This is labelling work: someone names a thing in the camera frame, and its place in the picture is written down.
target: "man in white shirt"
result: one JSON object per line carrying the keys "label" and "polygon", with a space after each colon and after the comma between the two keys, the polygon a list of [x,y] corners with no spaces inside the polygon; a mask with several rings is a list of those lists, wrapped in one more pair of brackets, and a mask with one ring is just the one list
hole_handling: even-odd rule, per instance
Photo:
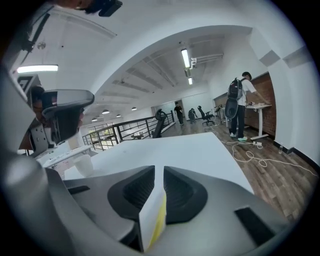
{"label": "man in white shirt", "polygon": [[247,106],[247,94],[256,94],[264,103],[269,104],[254,88],[253,84],[250,82],[252,76],[249,72],[243,72],[242,76],[238,76],[236,79],[243,80],[242,83],[242,97],[238,99],[238,110],[234,118],[231,119],[231,134],[230,137],[236,137],[237,124],[238,124],[238,141],[245,142],[248,138],[244,137],[245,128],[245,112]]}

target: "white cup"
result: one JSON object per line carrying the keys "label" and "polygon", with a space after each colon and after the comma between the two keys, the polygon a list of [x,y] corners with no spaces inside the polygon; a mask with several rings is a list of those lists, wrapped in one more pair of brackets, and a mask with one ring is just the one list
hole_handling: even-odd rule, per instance
{"label": "white cup", "polygon": [[91,157],[88,154],[79,156],[78,158],[73,160],[73,162],[82,176],[88,177],[94,174],[94,166],[91,162]]}

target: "ceiling light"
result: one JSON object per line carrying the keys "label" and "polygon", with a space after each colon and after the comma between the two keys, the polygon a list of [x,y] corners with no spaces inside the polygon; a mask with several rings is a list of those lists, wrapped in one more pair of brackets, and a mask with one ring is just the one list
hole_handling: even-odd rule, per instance
{"label": "ceiling light", "polygon": [[40,71],[58,71],[58,65],[32,65],[21,66],[16,70],[19,74],[28,72],[40,72]]}
{"label": "ceiling light", "polygon": [[190,68],[189,56],[188,56],[188,51],[187,51],[187,49],[181,50],[181,53],[182,53],[182,57],[183,57],[183,61],[184,61],[185,67],[186,67],[186,68]]}

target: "green shoe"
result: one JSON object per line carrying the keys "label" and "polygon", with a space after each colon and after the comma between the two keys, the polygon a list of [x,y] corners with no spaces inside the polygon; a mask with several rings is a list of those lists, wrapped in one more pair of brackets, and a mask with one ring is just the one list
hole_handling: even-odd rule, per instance
{"label": "green shoe", "polygon": [[248,139],[247,137],[238,138],[238,141],[240,141],[240,142],[245,142],[247,139]]}

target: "wood plank flooring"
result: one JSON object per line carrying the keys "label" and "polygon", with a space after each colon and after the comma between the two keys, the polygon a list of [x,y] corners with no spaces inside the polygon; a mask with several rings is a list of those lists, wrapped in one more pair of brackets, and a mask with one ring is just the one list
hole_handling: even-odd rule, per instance
{"label": "wood plank flooring", "polygon": [[[235,142],[229,135],[229,130],[225,124],[218,126],[202,126],[202,120],[198,119],[196,123],[190,124],[184,120],[184,126],[176,123],[162,134],[162,137],[172,137],[180,135],[199,134],[205,132],[214,132],[215,135],[224,142]],[[245,129],[244,135],[248,138],[258,135],[258,132],[252,129]],[[234,147],[234,156],[242,161],[248,160],[246,151],[250,151],[256,158],[273,159],[285,163],[302,166],[314,174],[315,170],[303,161],[295,153],[279,154],[277,147],[273,145],[273,140],[266,137],[258,140],[262,142],[263,149],[257,149],[253,145],[237,145]],[[226,144],[225,147],[232,154],[232,144]],[[248,179],[254,194],[262,198],[265,202],[274,207],[279,213],[283,214],[289,221],[293,222],[304,212],[310,195],[318,182],[318,177],[312,175],[302,168],[282,164],[280,162],[267,161],[267,167],[259,165],[258,160],[252,159],[250,162],[239,162],[244,175]]]}

